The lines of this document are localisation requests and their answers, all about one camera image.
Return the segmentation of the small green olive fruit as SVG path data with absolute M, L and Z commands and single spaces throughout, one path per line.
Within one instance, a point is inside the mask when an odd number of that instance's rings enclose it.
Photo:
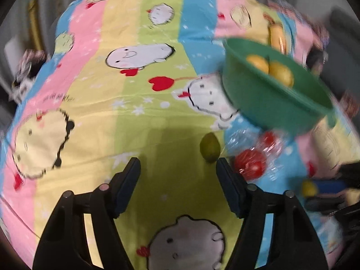
M 319 189 L 316 184 L 309 179 L 306 179 L 302 182 L 301 190 L 301 194 L 304 198 L 311 198 L 319 193 Z

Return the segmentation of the red tomato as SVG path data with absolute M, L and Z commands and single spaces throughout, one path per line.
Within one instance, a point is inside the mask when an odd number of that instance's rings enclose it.
M 262 151 L 246 149 L 235 157 L 234 167 L 246 181 L 255 180 L 265 173 L 267 158 Z
M 279 156 L 283 149 L 281 137 L 274 131 L 268 130 L 262 133 L 257 140 L 257 147 L 267 155 Z

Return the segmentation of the green plastic basin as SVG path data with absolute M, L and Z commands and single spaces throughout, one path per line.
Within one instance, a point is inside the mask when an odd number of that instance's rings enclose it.
M 253 124 L 278 129 L 289 135 L 308 133 L 325 119 L 329 128 L 336 115 L 329 90 L 313 74 L 270 46 L 243 38 L 224 41 L 223 89 L 232 105 Z M 292 88 L 248 63 L 248 55 L 258 55 L 283 64 L 294 77 Z

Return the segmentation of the yellow-green pear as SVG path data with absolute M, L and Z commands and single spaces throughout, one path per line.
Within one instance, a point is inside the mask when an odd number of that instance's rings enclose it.
M 294 84 L 294 76 L 291 70 L 277 61 L 269 63 L 269 75 L 282 83 L 284 86 L 292 88 Z

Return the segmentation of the yellow lemon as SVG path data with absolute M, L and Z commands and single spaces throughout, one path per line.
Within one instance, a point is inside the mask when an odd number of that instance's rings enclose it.
M 258 70 L 268 74 L 269 64 L 268 61 L 261 56 L 251 54 L 246 57 L 246 61 L 256 67 Z

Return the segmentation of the grey sofa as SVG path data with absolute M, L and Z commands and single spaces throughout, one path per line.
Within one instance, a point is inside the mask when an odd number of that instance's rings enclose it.
M 337 98 L 349 93 L 358 99 L 359 21 L 334 8 L 325 26 L 329 32 L 328 61 L 320 77 Z

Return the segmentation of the yellow bear water bottle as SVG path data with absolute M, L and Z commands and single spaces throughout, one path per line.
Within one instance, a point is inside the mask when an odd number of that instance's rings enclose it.
M 276 22 L 269 14 L 263 13 L 263 17 L 268 21 L 270 34 L 270 45 L 281 54 L 287 53 L 287 42 L 282 23 Z

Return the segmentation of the colourful cartoon bed sheet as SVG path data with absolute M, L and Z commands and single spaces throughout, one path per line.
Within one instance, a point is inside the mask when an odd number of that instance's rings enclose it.
M 263 13 L 283 25 L 283 55 L 321 81 L 308 62 L 313 47 L 325 49 L 328 32 L 283 2 L 143 0 L 140 18 L 105 52 L 108 72 L 54 66 L 74 42 L 56 37 L 54 56 L 1 138 L 1 227 L 27 269 L 62 194 L 92 192 L 132 157 L 140 177 L 115 220 L 132 269 L 335 264 L 345 230 L 332 215 L 307 211 L 301 190 L 304 180 L 331 179 L 359 160 L 359 135 L 344 110 L 329 91 L 336 125 L 323 119 L 292 136 L 253 124 L 223 89 L 226 39 L 272 47 Z M 283 141 L 277 157 L 257 147 L 271 130 Z M 221 146 L 214 163 L 200 152 L 211 132 Z M 251 181 L 234 167 L 246 149 L 267 158 L 265 173 Z

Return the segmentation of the clutter pile of bags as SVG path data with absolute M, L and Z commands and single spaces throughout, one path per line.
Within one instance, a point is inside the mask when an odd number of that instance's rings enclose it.
M 50 56 L 45 51 L 25 50 L 12 82 L 10 101 L 15 101 L 17 104 L 24 101 L 33 87 L 41 67 L 49 60 Z

